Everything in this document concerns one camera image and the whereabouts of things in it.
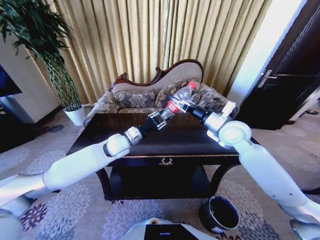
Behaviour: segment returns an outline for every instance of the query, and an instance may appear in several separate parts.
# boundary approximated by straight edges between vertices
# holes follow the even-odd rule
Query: sofa
[[[190,81],[197,83],[191,101],[197,106],[215,112],[220,111],[227,99],[214,88],[202,83],[203,68],[194,59],[181,60],[167,70],[156,68],[155,77],[148,83],[135,83],[127,79],[127,73],[120,75],[110,89],[98,100],[86,118],[86,127],[95,114],[105,113],[153,113],[167,106],[168,95],[173,95]],[[231,114],[234,118],[239,111],[236,107]]]

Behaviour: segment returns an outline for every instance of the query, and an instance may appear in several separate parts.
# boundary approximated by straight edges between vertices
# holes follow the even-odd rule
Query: drawer handle
[[[165,157],[162,158],[161,163],[159,163],[159,165],[169,166],[169,165],[173,165],[174,164],[171,157],[169,158],[168,162],[165,162],[165,160],[166,160]]]

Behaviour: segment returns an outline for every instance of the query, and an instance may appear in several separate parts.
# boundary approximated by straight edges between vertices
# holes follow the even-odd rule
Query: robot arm
[[[207,135],[221,146],[234,147],[239,161],[260,188],[295,220],[290,224],[299,239],[320,239],[320,205],[307,198],[291,176],[261,145],[252,143],[251,130],[243,122],[232,121],[228,115],[235,107],[229,101],[221,113],[190,107],[180,109],[200,120],[208,128]]]
[[[56,161],[46,172],[35,175],[16,174],[0,181],[0,209],[22,214],[32,199],[64,189],[122,158],[149,131],[160,130],[166,121],[159,121],[159,112],[150,114],[144,125],[131,127],[107,140],[87,146]]]

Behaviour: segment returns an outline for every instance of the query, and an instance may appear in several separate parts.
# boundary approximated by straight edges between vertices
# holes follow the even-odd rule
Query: red bottle label
[[[173,112],[174,114],[176,114],[177,112],[179,112],[179,108],[176,107],[176,105],[170,100],[168,102],[168,105],[167,105],[168,109]]]

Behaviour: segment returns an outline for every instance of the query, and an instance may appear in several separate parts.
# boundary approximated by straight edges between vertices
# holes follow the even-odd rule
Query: plastic bottle
[[[173,96],[176,99],[181,100],[188,100],[191,97],[192,91],[196,88],[196,83],[193,81],[190,81],[189,84],[181,89],[179,89],[175,95]],[[175,104],[170,100],[166,106],[166,108],[164,109],[164,111],[162,112],[162,114],[160,115],[160,117],[163,120],[166,120],[167,118],[175,115],[176,113],[178,113],[180,110],[179,108],[177,108],[175,106]]]

